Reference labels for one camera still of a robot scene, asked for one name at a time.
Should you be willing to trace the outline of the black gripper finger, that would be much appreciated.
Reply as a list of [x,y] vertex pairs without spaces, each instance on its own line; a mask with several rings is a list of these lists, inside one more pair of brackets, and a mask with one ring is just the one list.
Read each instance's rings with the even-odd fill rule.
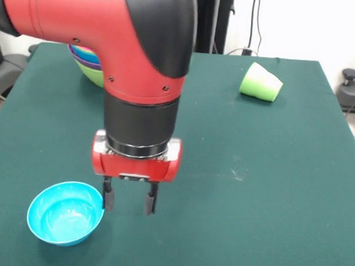
[[107,211],[112,211],[114,207],[114,190],[111,183],[112,178],[109,176],[103,177],[102,185],[102,199],[103,199],[103,209]]
[[159,183],[150,183],[150,190],[146,196],[146,201],[144,205],[144,213],[146,215],[152,215],[155,213],[157,197],[158,197]]

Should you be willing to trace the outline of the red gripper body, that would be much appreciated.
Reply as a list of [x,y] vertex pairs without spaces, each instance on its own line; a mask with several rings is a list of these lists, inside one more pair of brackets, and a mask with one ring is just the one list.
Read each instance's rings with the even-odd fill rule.
[[100,129],[93,139],[91,160],[97,175],[141,182],[170,182],[180,168],[182,148],[182,140],[172,138],[165,153],[156,158],[129,158],[113,152],[108,147],[106,132]]

